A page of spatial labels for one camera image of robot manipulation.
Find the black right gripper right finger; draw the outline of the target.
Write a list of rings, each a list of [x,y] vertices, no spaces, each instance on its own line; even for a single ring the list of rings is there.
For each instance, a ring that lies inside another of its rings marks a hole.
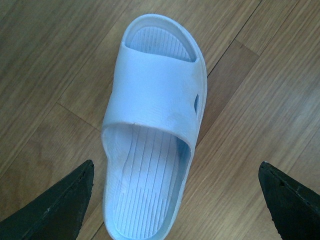
[[[264,161],[258,170],[272,221],[283,240],[320,238],[320,195]]]

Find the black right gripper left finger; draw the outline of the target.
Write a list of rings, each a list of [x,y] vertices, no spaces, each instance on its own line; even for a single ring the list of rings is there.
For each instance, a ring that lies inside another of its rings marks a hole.
[[[94,163],[86,160],[0,223],[2,240],[75,240],[91,199]]]

